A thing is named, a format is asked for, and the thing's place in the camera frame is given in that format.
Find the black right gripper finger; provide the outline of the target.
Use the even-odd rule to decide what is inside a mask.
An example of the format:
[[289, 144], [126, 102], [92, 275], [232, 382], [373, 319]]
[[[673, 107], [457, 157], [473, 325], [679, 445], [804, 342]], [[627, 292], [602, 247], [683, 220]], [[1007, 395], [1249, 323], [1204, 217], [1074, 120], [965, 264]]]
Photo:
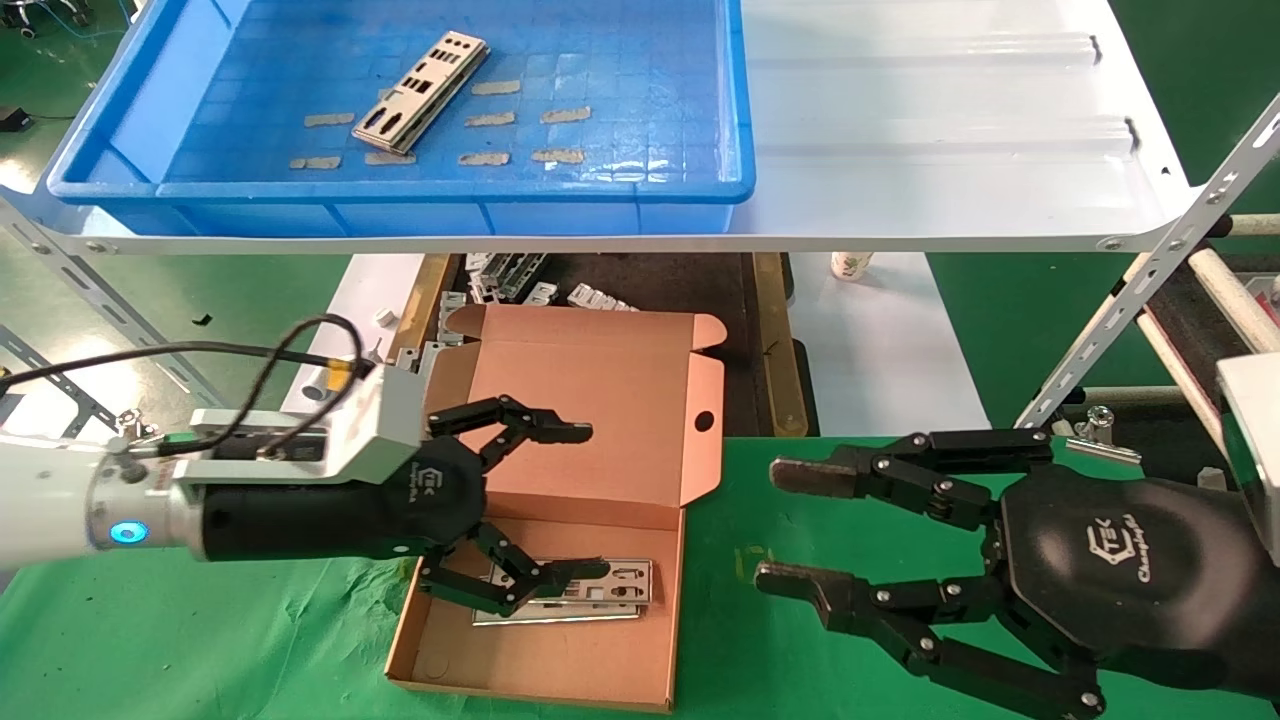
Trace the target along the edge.
[[969, 475], [1027, 474], [1052, 460], [1042, 430], [913, 433], [883, 447], [838, 446], [826, 460], [780, 456], [774, 488], [829, 498], [876, 498], [964, 530], [995, 516], [992, 491]]

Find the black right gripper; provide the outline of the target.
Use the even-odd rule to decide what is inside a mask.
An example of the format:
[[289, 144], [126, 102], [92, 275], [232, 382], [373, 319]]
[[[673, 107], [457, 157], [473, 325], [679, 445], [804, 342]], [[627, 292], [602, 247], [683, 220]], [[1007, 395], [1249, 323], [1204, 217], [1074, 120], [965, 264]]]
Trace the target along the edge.
[[998, 616], [1057, 670], [1279, 688], [1277, 568], [1239, 495], [1039, 468], [1002, 493], [996, 527], [1009, 592], [991, 575], [874, 585], [776, 561], [755, 587], [808, 602], [827, 632], [873, 641], [914, 676], [1030, 719], [1101, 717], [1096, 669], [1050, 671], [934, 626]]

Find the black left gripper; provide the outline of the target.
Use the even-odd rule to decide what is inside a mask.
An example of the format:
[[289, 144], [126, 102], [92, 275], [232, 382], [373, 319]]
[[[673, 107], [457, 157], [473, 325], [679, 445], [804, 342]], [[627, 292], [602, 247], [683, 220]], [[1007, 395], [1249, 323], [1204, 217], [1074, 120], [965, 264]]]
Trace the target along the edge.
[[[503, 427], [472, 451], [457, 438]], [[594, 428], [500, 395], [428, 414], [430, 437], [383, 483], [207, 486], [201, 542], [210, 562], [421, 556], [419, 591], [461, 607], [511, 616], [570, 583], [602, 579], [602, 557], [538, 561], [489, 521], [486, 474], [526, 441], [584, 445]], [[479, 550], [507, 583], [451, 570], [462, 543]]]

